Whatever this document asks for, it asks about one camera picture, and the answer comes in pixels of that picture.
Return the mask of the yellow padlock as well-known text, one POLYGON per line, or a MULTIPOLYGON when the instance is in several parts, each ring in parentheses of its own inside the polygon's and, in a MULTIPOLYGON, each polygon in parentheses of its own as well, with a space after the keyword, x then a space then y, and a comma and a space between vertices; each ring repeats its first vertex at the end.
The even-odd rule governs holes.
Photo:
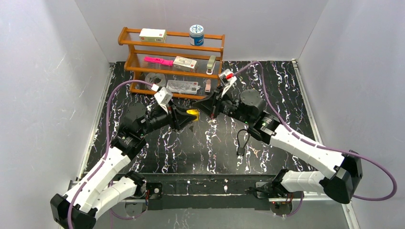
POLYGON ((194 122, 199 121, 200 119, 200 111, 198 109, 188 109, 186 113, 195 116, 194 122))

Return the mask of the black cable loop lock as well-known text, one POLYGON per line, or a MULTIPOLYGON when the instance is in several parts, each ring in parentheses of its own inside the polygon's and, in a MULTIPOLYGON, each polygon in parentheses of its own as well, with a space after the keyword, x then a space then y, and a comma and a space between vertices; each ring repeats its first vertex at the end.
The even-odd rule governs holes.
POLYGON ((247 129, 241 129, 241 130, 239 130, 238 132, 237 132, 237 135, 236 135, 236 140, 237 140, 237 151, 236 151, 236 154, 238 155, 238 156, 244 156, 245 155, 245 152, 246 152, 246 146, 247 146, 247 144, 248 144, 248 141, 250 140, 250 133, 248 132, 248 130, 247 129), (247 139, 245 140, 245 142, 242 144, 241 143, 241 140, 240 140, 240 134, 242 133, 242 132, 246 132, 247 133, 247 139))

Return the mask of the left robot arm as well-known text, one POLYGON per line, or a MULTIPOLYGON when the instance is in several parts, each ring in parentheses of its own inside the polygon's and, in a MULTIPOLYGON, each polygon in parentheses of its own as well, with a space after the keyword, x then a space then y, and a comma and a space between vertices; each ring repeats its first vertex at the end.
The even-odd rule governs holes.
POLYGON ((129 106, 107 154, 74 187, 51 199, 54 221, 64 229, 92 229, 120 201, 130 196, 146 197, 146 180, 137 172, 126 173, 114 185, 110 182, 143 149, 147 134, 165 126, 182 130, 198 119, 197 109, 176 106, 173 102, 169 102, 168 111, 157 107, 151 114, 147 114, 143 104, 129 106))

